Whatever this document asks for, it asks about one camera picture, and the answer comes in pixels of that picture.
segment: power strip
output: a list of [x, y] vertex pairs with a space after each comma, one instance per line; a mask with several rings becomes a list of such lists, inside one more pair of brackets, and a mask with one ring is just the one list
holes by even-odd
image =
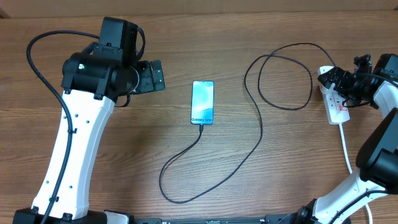
[[[318, 76], [331, 70], [333, 66], [322, 66], [318, 69]], [[330, 88], [325, 88], [321, 83], [319, 87], [322, 92], [323, 102], [325, 103], [326, 115], [329, 124], [341, 124], [349, 120], [348, 108], [343, 106], [343, 100], [338, 92], [334, 90], [335, 84]]]

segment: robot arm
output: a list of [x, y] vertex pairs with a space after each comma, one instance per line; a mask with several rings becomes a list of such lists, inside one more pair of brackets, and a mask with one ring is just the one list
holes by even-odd
[[398, 88], [391, 83], [396, 84], [398, 78], [398, 56], [382, 55], [375, 72], [367, 76], [361, 72], [371, 70], [370, 56], [356, 57], [354, 62], [358, 67], [353, 74], [338, 67], [321, 67], [322, 93], [335, 90], [357, 105], [368, 101], [381, 110], [384, 120], [359, 151], [357, 169], [328, 195], [302, 207], [290, 223], [341, 224], [370, 201], [398, 194]]
[[[143, 38], [136, 50], [137, 33]], [[165, 89], [160, 61], [139, 61], [145, 39], [141, 28], [121, 19], [105, 17], [98, 43], [74, 53], [62, 69], [62, 99], [74, 127], [69, 160], [47, 223], [115, 223], [134, 221], [116, 212], [89, 211], [88, 192], [100, 139], [119, 96]], [[49, 206], [60, 174], [68, 139], [64, 110], [49, 169], [31, 208], [18, 210], [14, 224], [38, 223]]]

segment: smartphone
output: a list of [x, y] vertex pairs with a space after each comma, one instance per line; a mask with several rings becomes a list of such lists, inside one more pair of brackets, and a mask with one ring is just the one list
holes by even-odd
[[213, 124], [214, 82], [193, 81], [192, 83], [192, 124]]

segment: wood grain surface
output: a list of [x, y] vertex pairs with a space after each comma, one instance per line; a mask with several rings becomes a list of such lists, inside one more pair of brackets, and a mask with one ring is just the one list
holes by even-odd
[[397, 0], [1, 0], [4, 17], [393, 10]]
[[[201, 141], [165, 172], [163, 185], [175, 200], [188, 199], [215, 185], [236, 168], [259, 139], [259, 118], [243, 87], [250, 63], [283, 45], [321, 45], [338, 66], [352, 70], [355, 55], [398, 52], [398, 13], [296, 12], [202, 16], [125, 16], [145, 31], [144, 59], [162, 61], [166, 90], [132, 97], [116, 108], [104, 130], [91, 177], [90, 209], [117, 210], [136, 217], [262, 217], [295, 212], [334, 189], [348, 176], [337, 126], [330, 126], [318, 82], [299, 111], [282, 111], [261, 101], [260, 64], [248, 76], [258, 102], [264, 137], [240, 170], [214, 191], [184, 205], [166, 201], [158, 186], [168, 158], [198, 136], [190, 124], [192, 81], [215, 82], [215, 123]], [[43, 32], [70, 29], [99, 34], [102, 17], [0, 20], [0, 223], [29, 207], [50, 161], [61, 107], [30, 69], [29, 41]], [[55, 35], [37, 42], [37, 68], [61, 92], [63, 62], [93, 40]], [[321, 50], [292, 47], [281, 55], [304, 63], [316, 76], [330, 65]], [[300, 106], [310, 79], [299, 65], [270, 59], [261, 89], [273, 103]], [[363, 142], [381, 122], [370, 107], [350, 110], [345, 127], [352, 165]], [[370, 203], [375, 223], [397, 223], [395, 196]], [[353, 223], [367, 223], [364, 210]]]

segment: black cable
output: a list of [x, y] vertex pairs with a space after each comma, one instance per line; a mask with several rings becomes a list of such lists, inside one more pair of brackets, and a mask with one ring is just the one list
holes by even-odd
[[166, 168], [167, 164], [168, 164], [170, 161], [172, 161], [174, 158], [176, 158], [177, 156], [180, 156], [180, 155], [185, 154], [186, 152], [188, 152], [188, 150], [190, 150], [193, 146], [195, 146], [195, 145], [198, 143], [198, 141], [200, 140], [200, 137], [201, 137], [201, 133], [202, 133], [202, 132], [203, 132], [203, 124], [199, 125], [199, 137], [198, 137], [198, 139], [197, 139], [194, 143], [192, 143], [192, 145], [188, 146], [186, 149], [184, 149], [183, 151], [181, 151], [181, 152], [178, 153], [177, 155], [171, 157], [171, 158], [163, 165], [163, 168], [162, 168], [162, 170], [160, 171], [160, 174], [159, 174], [159, 189], [160, 189], [160, 192], [162, 193], [163, 197], [166, 198], [169, 202], [172, 202], [172, 203], [179, 203], [179, 204], [181, 204], [181, 203], [187, 203], [187, 202], [190, 202], [190, 201], [192, 201], [192, 200], [195, 200], [196, 198], [198, 198], [198, 197], [204, 195], [205, 193], [207, 193], [207, 192], [204, 192], [204, 193], [202, 193], [202, 194], [200, 194], [200, 195], [197, 195], [197, 196], [195, 196], [195, 197], [193, 197], [193, 198], [191, 198], [191, 199], [189, 199], [189, 200], [182, 201], [182, 202], [177, 202], [177, 201], [174, 201], [174, 200], [169, 199], [169, 198], [166, 196], [166, 194], [164, 194], [163, 188], [162, 188], [162, 175], [163, 175], [163, 171], [164, 171], [164, 169]]
[[378, 78], [378, 79], [387, 81], [387, 82], [389, 82], [391, 85], [393, 85], [393, 86], [395, 86], [396, 88], [398, 88], [398, 84], [396, 84], [394, 81], [392, 81], [391, 79], [388, 79], [388, 78], [381, 77], [381, 76], [379, 76], [379, 75], [370, 74], [370, 73], [356, 73], [355, 75]]
[[65, 111], [65, 114], [67, 116], [67, 121], [68, 121], [68, 141], [67, 141], [67, 149], [65, 151], [65, 157], [63, 158], [63, 162], [62, 162], [62, 166], [60, 169], [60, 174], [58, 175], [58, 179], [57, 182], [55, 183], [55, 187], [54, 187], [54, 191], [52, 193], [52, 196], [50, 198], [50, 202], [49, 205], [44, 213], [43, 219], [40, 222], [41, 224], [44, 224], [45, 221], [48, 219], [51, 209], [54, 205], [54, 202], [57, 199], [57, 194], [58, 194], [58, 190], [60, 188], [61, 185], [61, 181], [62, 181], [62, 177], [63, 174], [65, 173], [65, 168], [67, 167], [67, 163], [68, 163], [68, 159], [69, 159], [69, 153], [70, 153], [70, 148], [72, 145], [72, 134], [73, 134], [73, 126], [72, 126], [72, 117], [70, 116], [70, 112], [68, 110], [68, 106], [65, 104], [64, 100], [62, 99], [62, 97], [60, 96], [60, 94], [55, 90], [55, 88], [43, 77], [43, 75], [38, 71], [38, 69], [36, 68], [36, 66], [34, 65], [33, 61], [32, 61], [32, 57], [30, 56], [30, 50], [32, 49], [32, 46], [34, 43], [36, 43], [39, 39], [49, 36], [49, 35], [54, 35], [54, 34], [76, 34], [76, 35], [83, 35], [83, 36], [87, 36], [87, 37], [92, 37], [92, 38], [97, 38], [99, 39], [100, 37], [98, 37], [97, 35], [93, 35], [93, 34], [87, 34], [85, 32], [78, 32], [78, 31], [72, 31], [72, 30], [55, 30], [55, 31], [51, 31], [51, 32], [46, 32], [44, 34], [40, 34], [37, 37], [33, 38], [27, 48], [26, 48], [26, 57], [27, 57], [27, 61], [30, 65], [30, 67], [32, 68], [32, 70], [34, 71], [34, 73], [38, 76], [38, 78], [44, 83], [44, 85], [54, 94], [54, 96], [57, 98], [57, 100], [60, 102], [60, 104], [62, 105], [63, 110]]
[[330, 221], [329, 224], [333, 224], [333, 222], [336, 221], [336, 219], [343, 214], [345, 211], [347, 211], [347, 209], [351, 208], [353, 205], [355, 205], [356, 203], [358, 203], [360, 200], [362, 200], [362, 198], [365, 197], [369, 197], [371, 194], [388, 194], [388, 192], [386, 190], [370, 190], [368, 192], [363, 193], [361, 196], [359, 196], [357, 199], [353, 200], [351, 203], [349, 203], [347, 206], [345, 206], [345, 208], [343, 208], [341, 211], [339, 211]]
[[365, 106], [365, 105], [368, 105], [368, 104], [370, 104], [371, 102], [369, 102], [369, 101], [367, 101], [367, 102], [364, 102], [364, 103], [360, 103], [360, 104], [354, 104], [354, 105], [345, 105], [346, 103], [347, 103], [347, 101], [351, 101], [351, 100], [349, 100], [349, 99], [346, 99], [345, 101], [343, 101], [342, 102], [342, 104], [341, 105], [343, 105], [344, 107], [346, 107], [346, 108], [355, 108], [355, 107], [359, 107], [359, 106]]
[[264, 97], [264, 95], [262, 94], [261, 89], [260, 89], [261, 72], [262, 72], [262, 69], [264, 68], [264, 66], [266, 65], [267, 61], [268, 61], [271, 57], [275, 57], [274, 54], [275, 54], [277, 51], [282, 50], [282, 49], [287, 48], [287, 47], [296, 46], [296, 45], [312, 45], [312, 46], [318, 47], [319, 49], [321, 49], [321, 50], [326, 54], [326, 56], [328, 56], [328, 58], [330, 59], [330, 61], [331, 61], [332, 64], [333, 64], [333, 66], [336, 66], [335, 61], [331, 58], [331, 56], [328, 54], [328, 52], [327, 52], [324, 48], [322, 48], [321, 46], [319, 46], [319, 45], [317, 45], [317, 44], [313, 44], [313, 43], [296, 43], [296, 44], [289, 44], [289, 45], [280, 47], [280, 48], [274, 50], [271, 54], [267, 55], [267, 58], [266, 58], [266, 60], [264, 61], [264, 63], [262, 64], [261, 69], [260, 69], [260, 72], [259, 72], [259, 78], [258, 78], [258, 82], [257, 82], [257, 89], [258, 89], [258, 91], [259, 91], [259, 94], [260, 94], [261, 98], [262, 98], [266, 103], [268, 103], [269, 105], [271, 105], [271, 106], [273, 106], [273, 107], [275, 107], [275, 108], [281, 109], [281, 110], [300, 110], [300, 109], [306, 107], [306, 105], [310, 102], [311, 96], [312, 96], [312, 89], [313, 89], [313, 81], [312, 81], [312, 75], [311, 75], [310, 70], [309, 70], [304, 64], [300, 63], [300, 62], [297, 61], [297, 60], [294, 60], [294, 59], [292, 59], [292, 58], [282, 57], [282, 58], [284, 58], [284, 59], [287, 59], [287, 60], [290, 60], [290, 61], [293, 61], [293, 62], [298, 63], [298, 64], [301, 65], [303, 68], [305, 68], [306, 71], [308, 72], [308, 74], [310, 75], [310, 81], [311, 81], [310, 95], [308, 96], [307, 102], [305, 102], [303, 106], [300, 106], [300, 107], [298, 107], [298, 108], [286, 108], [286, 107], [282, 107], [282, 106], [277, 106], [277, 105], [271, 103], [269, 100], [267, 100], [267, 99]]
[[[377, 69], [373, 70], [372, 74], [375, 75], [376, 72], [379, 72], [379, 71], [381, 71], [382, 69], [383, 69], [383, 68], [377, 68]], [[365, 81], [366, 81], [366, 78], [364, 78], [364, 79], [363, 79], [362, 81], [360, 81], [358, 84], [353, 85], [352, 87], [345, 88], [345, 89], [339, 88], [339, 91], [351, 91], [351, 90], [354, 90], [357, 86], [362, 85]]]
[[126, 96], [127, 96], [126, 102], [123, 105], [121, 105], [121, 106], [115, 106], [115, 107], [127, 107], [127, 106], [129, 106], [131, 97], [130, 97], [130, 95], [126, 95]]
[[[192, 148], [192, 147], [199, 141], [200, 136], [201, 136], [201, 132], [200, 132], [199, 138], [198, 138], [191, 146], [189, 146], [188, 148], [184, 149], [182, 152], [178, 153], [177, 155], [173, 156], [171, 159], [169, 159], [169, 160], [164, 164], [164, 166], [163, 166], [163, 168], [162, 168], [162, 170], [161, 170], [161, 172], [160, 172], [160, 175], [159, 175], [159, 188], [160, 188], [160, 192], [162, 193], [163, 197], [166, 198], [166, 200], [168, 200], [169, 202], [172, 202], [172, 203], [183, 204], [183, 203], [191, 202], [192, 200], [195, 200], [196, 198], [198, 198], [198, 197], [200, 197], [200, 196], [202, 196], [202, 195], [204, 195], [204, 194], [210, 192], [211, 190], [217, 188], [218, 186], [220, 186], [221, 184], [223, 184], [224, 182], [226, 182], [229, 178], [231, 178], [231, 177], [239, 170], [239, 168], [241, 168], [241, 166], [242, 166], [242, 165], [244, 164], [244, 162], [250, 157], [250, 155], [256, 150], [256, 148], [258, 147], [258, 145], [260, 145], [260, 142], [261, 142], [261, 140], [262, 140], [262, 136], [263, 136], [263, 133], [264, 133], [263, 124], [262, 124], [262, 116], [261, 116], [261, 112], [260, 112], [260, 109], [259, 109], [259, 107], [258, 107], [256, 101], [254, 100], [254, 98], [253, 98], [252, 95], [250, 94], [250, 91], [248, 90], [248, 86], [246, 85], [246, 79], [247, 79], [247, 76], [248, 76], [248, 73], [249, 73], [250, 69], [253, 67], [253, 65], [254, 65], [260, 58], [267, 57], [266, 61], [263, 63], [263, 65], [262, 65], [262, 67], [261, 67], [261, 70], [262, 70], [262, 68], [264, 67], [264, 65], [265, 65], [265, 63], [267, 62], [267, 60], [268, 60], [269, 58], [271, 58], [271, 57], [277, 57], [277, 58], [282, 58], [282, 59], [290, 60], [290, 61], [295, 62], [295, 63], [301, 65], [302, 67], [304, 67], [304, 68], [307, 70], [307, 72], [309, 73], [310, 78], [311, 78], [311, 91], [310, 91], [310, 97], [308, 98], [308, 101], [310, 100], [311, 94], [312, 94], [312, 76], [311, 76], [310, 70], [309, 70], [304, 64], [302, 64], [301, 62], [297, 61], [296, 59], [292, 59], [292, 58], [288, 58], [288, 57], [280, 56], [280, 55], [273, 55], [275, 52], [277, 52], [277, 51], [280, 50], [280, 49], [284, 49], [284, 48], [286, 48], [286, 47], [290, 47], [290, 46], [294, 46], [294, 45], [301, 45], [301, 44], [314, 45], [314, 46], [320, 48], [320, 49], [329, 57], [329, 59], [331, 60], [331, 62], [333, 63], [333, 65], [336, 66], [336, 63], [333, 61], [333, 59], [330, 57], [330, 55], [328, 54], [328, 52], [327, 52], [325, 49], [323, 49], [322, 47], [320, 47], [320, 46], [317, 45], [317, 44], [312, 44], [312, 43], [297, 43], [297, 44], [290, 44], [290, 45], [281, 47], [281, 48], [279, 48], [279, 49], [273, 51], [273, 53], [271, 53], [270, 55], [261, 55], [260, 57], [258, 57], [257, 59], [255, 59], [255, 61], [253, 61], [253, 63], [249, 66], [248, 70], [247, 70], [246, 73], [244, 74], [243, 83], [244, 83], [244, 87], [245, 87], [245, 89], [246, 89], [246, 92], [247, 92], [248, 95], [250, 96], [250, 99], [251, 99], [252, 102], [254, 103], [254, 106], [256, 107], [257, 112], [258, 112], [258, 114], [259, 114], [260, 138], [259, 138], [257, 144], [253, 147], [253, 149], [249, 152], [249, 154], [247, 154], [247, 156], [242, 160], [242, 162], [237, 166], [237, 168], [235, 168], [235, 170], [234, 170], [229, 176], [227, 176], [227, 178], [223, 179], [223, 180], [222, 180], [221, 182], [219, 182], [218, 184], [214, 185], [214, 186], [211, 187], [210, 189], [208, 189], [208, 190], [206, 190], [206, 191], [204, 191], [204, 192], [198, 194], [197, 196], [195, 196], [195, 197], [193, 197], [193, 198], [191, 198], [191, 199], [188, 199], [188, 200], [185, 200], [185, 201], [180, 201], [180, 202], [171, 200], [171, 199], [169, 199], [169, 198], [164, 194], [163, 189], [162, 189], [161, 179], [162, 179], [163, 171], [164, 171], [166, 165], [167, 165], [171, 160], [173, 160], [173, 159], [176, 158], [177, 156], [182, 155], [183, 153], [187, 152], [190, 148]], [[282, 107], [280, 107], [280, 106], [274, 105], [274, 104], [272, 104], [271, 102], [267, 101], [267, 100], [264, 98], [263, 95], [262, 95], [262, 97], [263, 97], [263, 99], [264, 99], [267, 103], [269, 103], [270, 105], [275, 106], [276, 108], [282, 108]], [[292, 109], [292, 108], [282, 108], [282, 109], [283, 109], [283, 110], [299, 110], [299, 109], [301, 109], [301, 108], [304, 108], [307, 104], [308, 104], [308, 102], [306, 102], [306, 103], [305, 103], [303, 106], [301, 106], [300, 108], [293, 108], [293, 109]]]

